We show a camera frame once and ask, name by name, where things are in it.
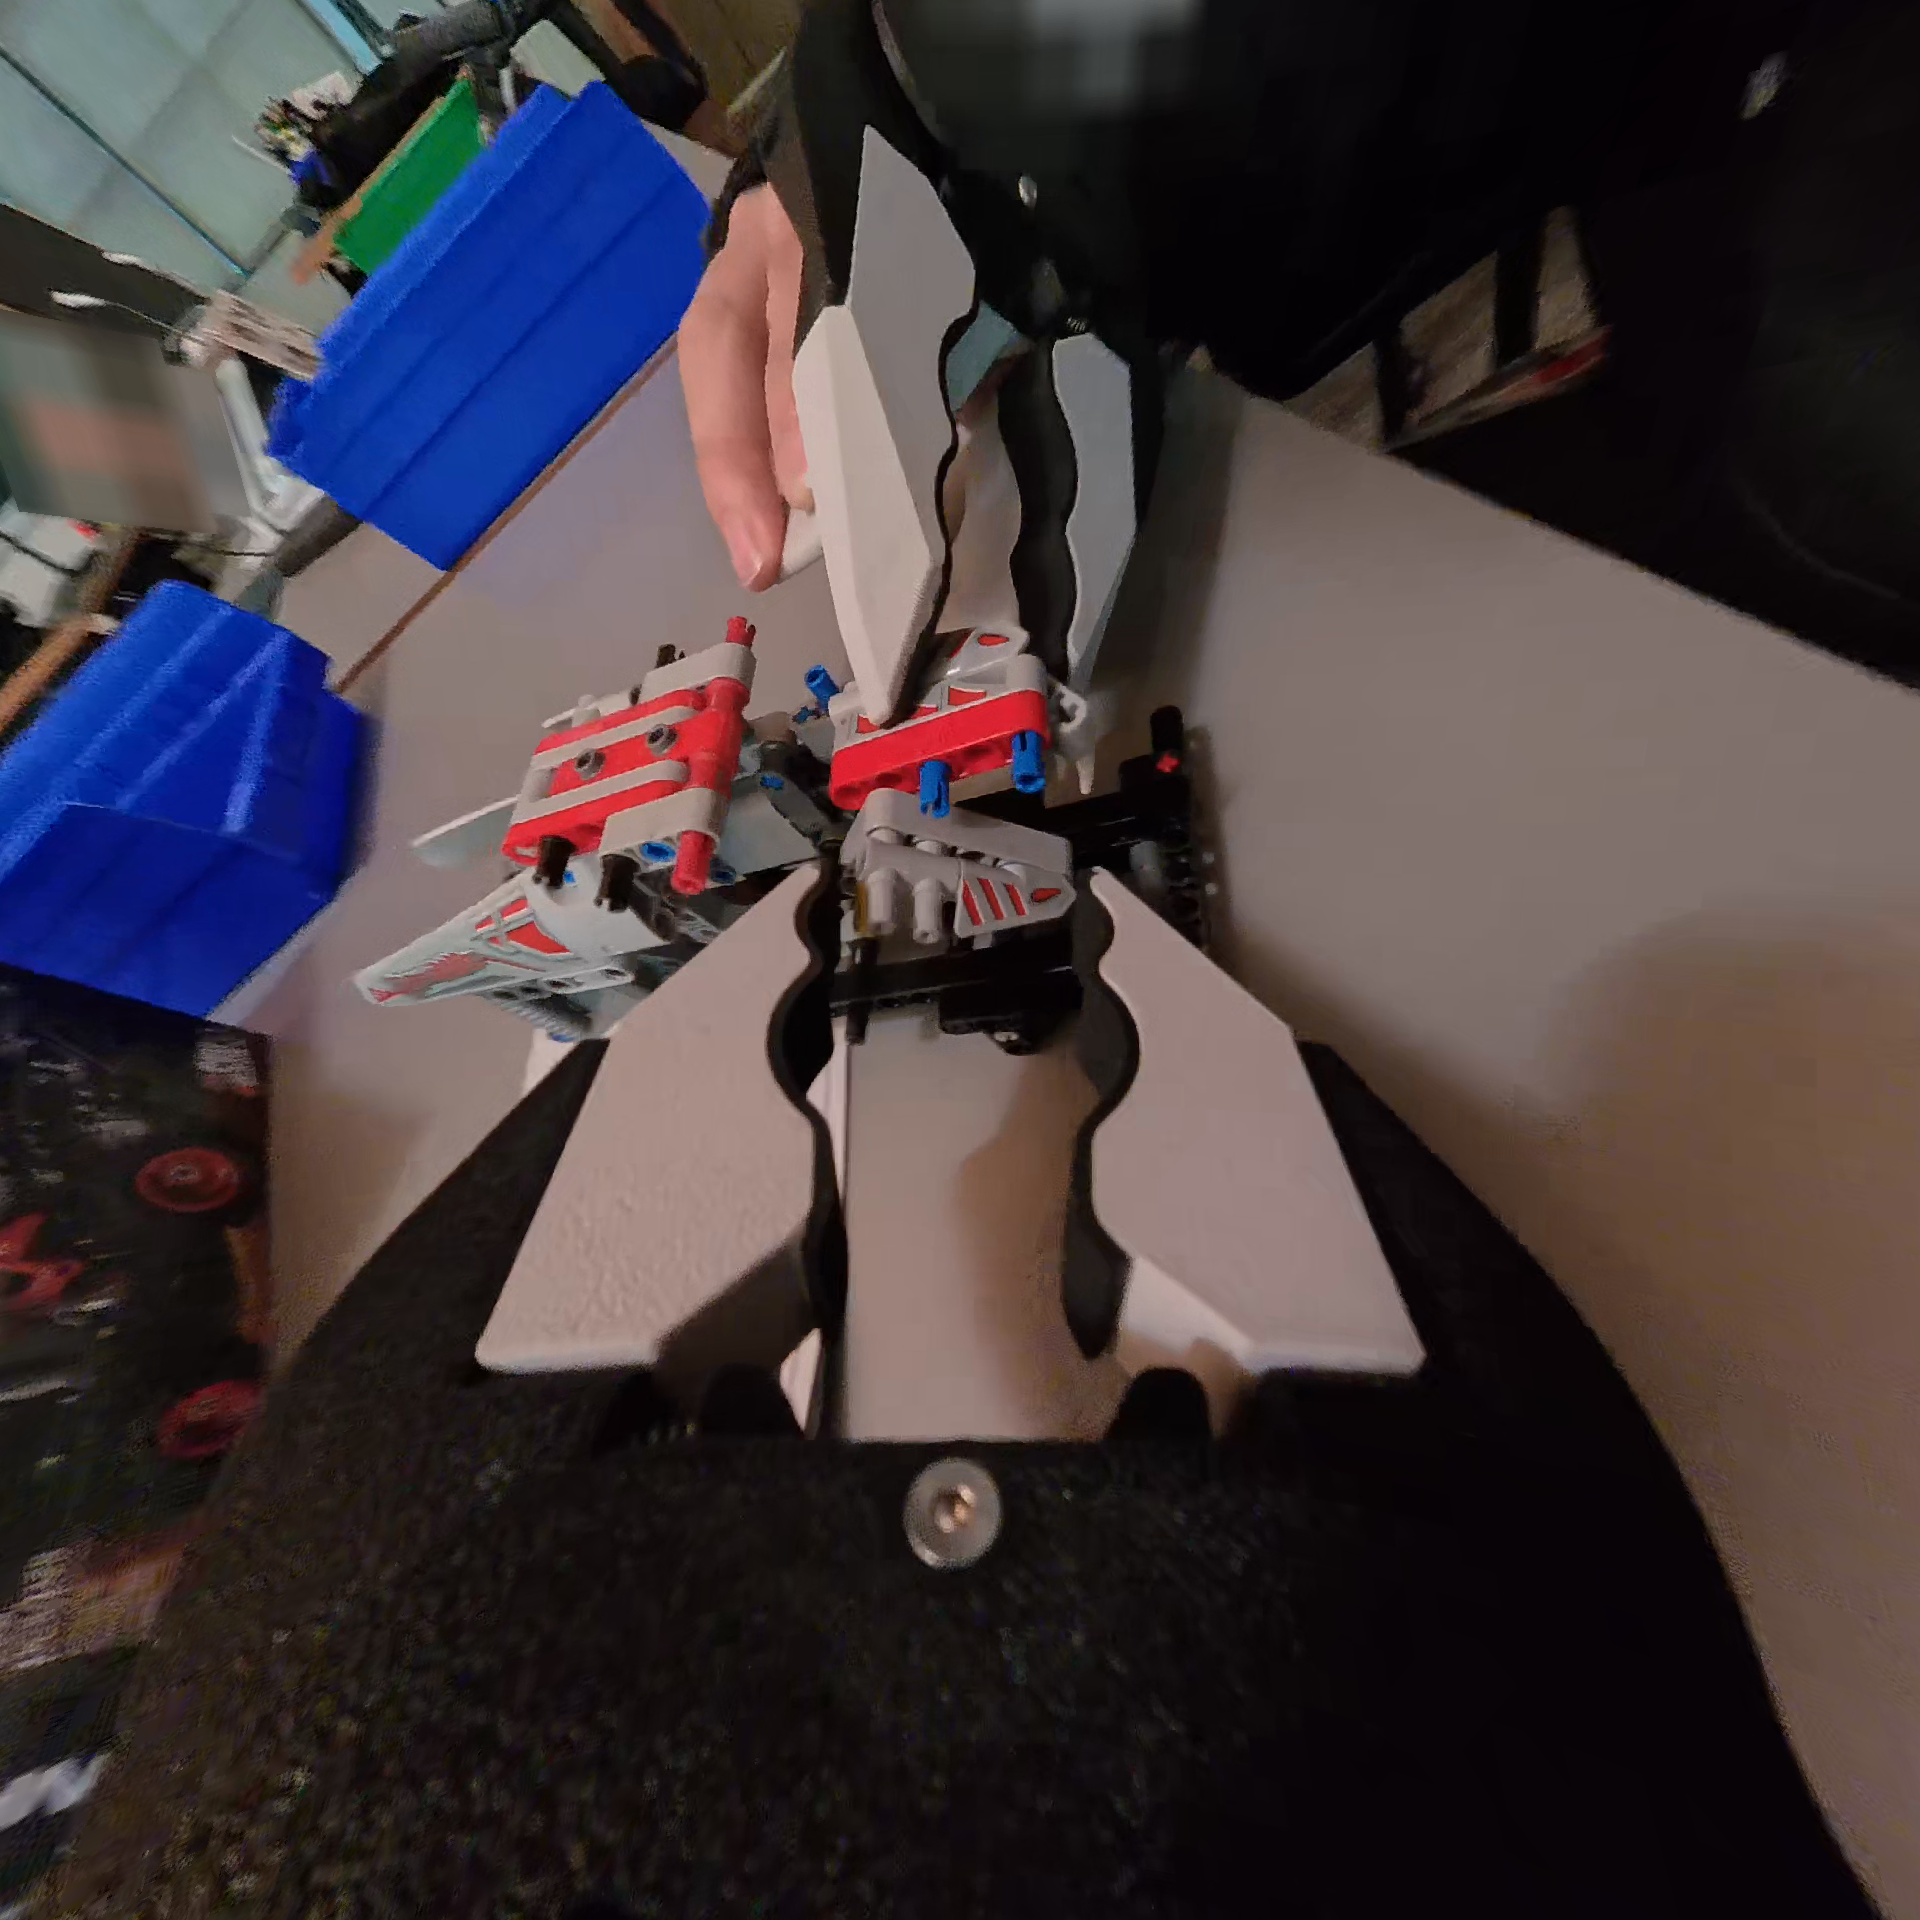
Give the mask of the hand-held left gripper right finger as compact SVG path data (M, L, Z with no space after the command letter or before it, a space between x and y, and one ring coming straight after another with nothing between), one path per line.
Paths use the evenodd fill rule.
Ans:
M1079 1352L1176 1370L1219 1432L1269 1376L1409 1381L1424 1347L1293 1029L1096 871L1072 914L1091 1087L1067 1176Z

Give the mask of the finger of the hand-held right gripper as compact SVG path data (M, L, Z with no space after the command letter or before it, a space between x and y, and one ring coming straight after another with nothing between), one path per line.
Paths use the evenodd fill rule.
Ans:
M900 718L946 590L946 360L976 310L973 261L938 187L864 130L845 292L797 346L795 401L832 609L870 721Z
M1047 675L1085 693L1142 513L1133 369L1091 333L1028 351L996 396L1019 529L1010 580Z

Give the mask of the black toy set box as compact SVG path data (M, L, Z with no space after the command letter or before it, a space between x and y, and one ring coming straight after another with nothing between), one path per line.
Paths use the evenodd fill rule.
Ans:
M265 1396L270 1046L4 970L4 1838L75 1809Z

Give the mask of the green bin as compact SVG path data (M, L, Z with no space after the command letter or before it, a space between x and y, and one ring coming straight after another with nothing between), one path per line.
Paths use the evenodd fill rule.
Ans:
M342 207L332 257L362 276L379 271L449 187L482 155L487 136L467 71L405 135Z

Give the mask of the blue storage bin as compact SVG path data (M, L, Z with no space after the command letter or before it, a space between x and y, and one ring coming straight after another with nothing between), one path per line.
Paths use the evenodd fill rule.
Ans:
M317 647L157 585L4 748L4 968L214 1016L348 877L366 754Z
M606 84L538 87L279 388L269 455L449 570L677 333L706 230Z

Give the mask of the light grey desk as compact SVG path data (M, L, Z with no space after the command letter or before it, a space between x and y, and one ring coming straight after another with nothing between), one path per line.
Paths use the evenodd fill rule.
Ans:
M257 1011L282 1356L535 1040L353 994L484 885L413 840L736 605L669 357L453 576L359 529L285 588L379 741L363 866ZM1916 1915L1916 694L1215 375L1176 388L1100 667L1206 732L1235 973L1619 1359L1816 1794Z

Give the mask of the person's black clothing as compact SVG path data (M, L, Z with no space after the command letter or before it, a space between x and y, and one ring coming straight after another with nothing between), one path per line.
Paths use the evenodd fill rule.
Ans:
M1270 401L1572 213L1572 398L1411 462L1916 685L1916 4L1211 4L1133 187L1158 333Z

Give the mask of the grey red brick truck model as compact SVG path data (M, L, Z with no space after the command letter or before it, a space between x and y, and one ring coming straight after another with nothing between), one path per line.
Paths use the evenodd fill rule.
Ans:
M1039 1050L1076 1009L1065 923L1109 873L1202 951L1207 858L1176 708L1095 794L1106 721L1010 626L946 637L908 715L806 675L808 703L753 718L755 627L663 647L634 685L541 724L513 796L422 835L434 866L494 856L464 911L353 979L372 1008L476 1001L555 1044L606 1038L759 901L819 861L840 885L855 1029L931 1006L945 1031Z

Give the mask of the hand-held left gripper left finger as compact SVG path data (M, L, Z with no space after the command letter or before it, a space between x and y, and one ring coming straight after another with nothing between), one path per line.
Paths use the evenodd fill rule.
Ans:
M614 1029L477 1338L497 1376L648 1370L697 1397L845 1332L828 1118L838 864L789 877Z

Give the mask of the white printed paper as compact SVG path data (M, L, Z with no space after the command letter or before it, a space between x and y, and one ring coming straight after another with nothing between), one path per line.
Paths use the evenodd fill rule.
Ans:
M298 381L313 381L321 370L320 341L310 330L230 292L194 306L170 330L167 351L182 365L206 370L230 362L264 365Z

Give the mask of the person's right hand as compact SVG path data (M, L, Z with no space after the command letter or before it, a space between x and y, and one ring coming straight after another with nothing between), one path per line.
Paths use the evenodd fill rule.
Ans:
M679 328L701 492L740 585L773 588L814 511L793 392L803 245L769 183L740 194Z

